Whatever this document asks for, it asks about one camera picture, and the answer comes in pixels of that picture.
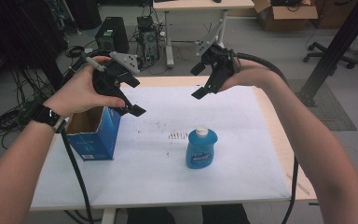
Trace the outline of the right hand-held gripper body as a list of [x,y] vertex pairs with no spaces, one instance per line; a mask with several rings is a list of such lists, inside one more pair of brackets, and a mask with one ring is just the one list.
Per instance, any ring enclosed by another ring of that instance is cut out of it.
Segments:
[[223,23],[218,22],[205,37],[196,42],[196,56],[200,57],[200,63],[204,63],[205,68],[207,65],[212,67],[212,73],[206,83],[216,85],[218,91],[235,70],[234,52],[216,42],[222,27]]

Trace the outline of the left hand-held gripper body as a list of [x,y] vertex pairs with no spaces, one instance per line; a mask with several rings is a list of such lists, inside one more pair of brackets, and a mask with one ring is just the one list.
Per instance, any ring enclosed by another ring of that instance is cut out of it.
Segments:
[[138,57],[132,54],[112,51],[109,53],[111,60],[105,63],[97,63],[91,56],[86,57],[86,62],[95,70],[93,87],[99,94],[116,97],[116,91],[120,90],[123,75],[135,75],[140,72]]

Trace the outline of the blue cardboard box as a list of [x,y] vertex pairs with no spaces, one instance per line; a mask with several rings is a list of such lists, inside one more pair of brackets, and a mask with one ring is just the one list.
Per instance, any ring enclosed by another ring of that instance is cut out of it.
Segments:
[[121,116],[107,106],[74,114],[66,128],[71,147],[83,161],[109,161],[114,157]]

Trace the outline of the blue bottle with white cap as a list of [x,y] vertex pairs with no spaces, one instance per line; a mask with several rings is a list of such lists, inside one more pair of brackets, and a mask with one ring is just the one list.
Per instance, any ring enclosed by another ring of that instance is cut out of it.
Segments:
[[190,169],[201,169],[210,165],[214,156],[217,134],[204,125],[199,125],[188,136],[186,165]]

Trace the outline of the person's right hand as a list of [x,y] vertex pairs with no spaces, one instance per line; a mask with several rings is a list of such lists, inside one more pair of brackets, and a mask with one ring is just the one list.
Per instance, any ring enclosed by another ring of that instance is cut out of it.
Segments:
[[229,77],[220,91],[226,91],[235,86],[255,86],[263,91],[270,91],[283,84],[279,75],[261,63],[240,59],[235,63],[240,71]]

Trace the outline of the person's left hand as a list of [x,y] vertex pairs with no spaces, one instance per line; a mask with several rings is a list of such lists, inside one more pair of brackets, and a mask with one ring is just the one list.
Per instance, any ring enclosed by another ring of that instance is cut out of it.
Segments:
[[92,84],[95,67],[86,63],[43,105],[61,117],[87,111],[96,106],[124,107],[125,102],[117,97],[98,94]]

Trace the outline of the black computer tower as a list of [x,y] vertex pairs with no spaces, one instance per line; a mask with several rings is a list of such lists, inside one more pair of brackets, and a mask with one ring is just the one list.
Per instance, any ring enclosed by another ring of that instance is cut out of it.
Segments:
[[107,17],[95,36],[100,49],[111,49],[120,53],[130,50],[129,41],[121,17]]

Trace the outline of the open computer case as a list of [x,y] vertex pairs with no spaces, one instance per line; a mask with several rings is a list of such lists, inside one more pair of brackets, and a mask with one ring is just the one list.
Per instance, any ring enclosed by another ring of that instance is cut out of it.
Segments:
[[149,62],[159,59],[158,30],[151,16],[137,18],[140,42],[145,59]]

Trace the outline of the beige desk with white legs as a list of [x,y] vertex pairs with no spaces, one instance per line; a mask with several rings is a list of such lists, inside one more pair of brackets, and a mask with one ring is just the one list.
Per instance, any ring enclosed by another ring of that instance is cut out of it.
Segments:
[[221,17],[215,27],[203,39],[203,45],[211,45],[213,42],[223,47],[223,39],[230,9],[252,8],[255,4],[252,0],[153,0],[153,9],[164,12],[165,22],[165,53],[168,68],[174,67],[172,40],[170,31],[170,12],[175,10],[220,10]]

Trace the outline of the white paper sheet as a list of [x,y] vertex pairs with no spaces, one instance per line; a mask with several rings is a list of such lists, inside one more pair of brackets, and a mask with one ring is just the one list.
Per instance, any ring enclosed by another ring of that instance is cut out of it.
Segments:
[[[254,91],[234,87],[192,97],[195,87],[137,87],[125,95],[145,109],[122,117],[111,161],[77,162],[80,186],[62,138],[55,137],[34,194],[34,210],[286,200],[282,167]],[[188,136],[217,133],[213,162],[186,165]]]

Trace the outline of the black wrist watch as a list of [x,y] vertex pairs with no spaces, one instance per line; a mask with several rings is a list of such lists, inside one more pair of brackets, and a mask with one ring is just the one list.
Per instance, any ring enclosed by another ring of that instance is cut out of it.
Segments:
[[36,107],[33,120],[49,125],[55,133],[60,133],[66,125],[64,117],[58,115],[51,108],[44,105],[38,105]]

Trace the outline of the open brown cardboard box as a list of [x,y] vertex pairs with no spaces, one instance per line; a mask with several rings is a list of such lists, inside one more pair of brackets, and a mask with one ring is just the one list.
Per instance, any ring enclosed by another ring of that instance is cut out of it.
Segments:
[[252,0],[256,19],[265,31],[301,31],[309,20],[316,20],[316,6],[310,0],[294,0],[297,4],[273,6],[274,0]]

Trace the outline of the black office chair base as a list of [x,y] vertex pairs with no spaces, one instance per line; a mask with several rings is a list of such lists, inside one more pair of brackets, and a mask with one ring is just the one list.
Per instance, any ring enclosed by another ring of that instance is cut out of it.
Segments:
[[[307,46],[309,53],[303,58],[303,62],[307,63],[310,58],[320,57],[322,58],[325,54],[331,56],[331,53],[328,51],[328,48],[321,45],[318,42],[313,42],[309,46]],[[358,62],[353,58],[347,57],[345,55],[341,55],[338,60],[340,62],[344,62],[346,64],[347,69],[353,69]]]

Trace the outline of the white table leg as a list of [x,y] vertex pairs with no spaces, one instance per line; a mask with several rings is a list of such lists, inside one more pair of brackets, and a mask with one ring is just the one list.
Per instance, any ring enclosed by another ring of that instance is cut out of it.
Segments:
[[103,218],[101,224],[115,224],[116,213],[116,208],[105,208],[103,210]]

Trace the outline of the grey floor mat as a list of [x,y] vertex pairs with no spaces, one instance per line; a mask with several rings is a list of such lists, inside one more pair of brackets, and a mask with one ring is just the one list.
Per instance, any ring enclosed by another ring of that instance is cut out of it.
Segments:
[[334,95],[324,83],[315,96],[305,102],[306,107],[331,131],[356,131],[357,128]]

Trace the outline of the closed brown cardboard box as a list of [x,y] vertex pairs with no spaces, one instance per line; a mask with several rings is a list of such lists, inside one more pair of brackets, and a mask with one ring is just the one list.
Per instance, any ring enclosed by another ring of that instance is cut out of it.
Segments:
[[311,0],[318,18],[310,23],[318,29],[338,29],[347,19],[358,0]]

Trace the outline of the person's right leg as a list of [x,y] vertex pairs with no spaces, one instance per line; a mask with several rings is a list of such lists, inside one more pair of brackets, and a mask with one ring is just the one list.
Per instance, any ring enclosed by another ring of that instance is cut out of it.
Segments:
[[247,214],[240,203],[203,205],[202,224],[250,224]]

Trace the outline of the black metal stand post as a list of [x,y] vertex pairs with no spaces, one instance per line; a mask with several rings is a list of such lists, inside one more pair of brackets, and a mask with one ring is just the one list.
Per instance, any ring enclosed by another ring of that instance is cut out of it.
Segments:
[[333,75],[338,63],[338,58],[344,55],[346,50],[358,36],[358,2],[353,10],[338,29],[337,34],[327,47],[331,56],[325,54],[317,63],[310,77],[304,86],[296,94],[299,100],[305,105],[306,101],[311,100],[317,90],[321,88],[326,79]]

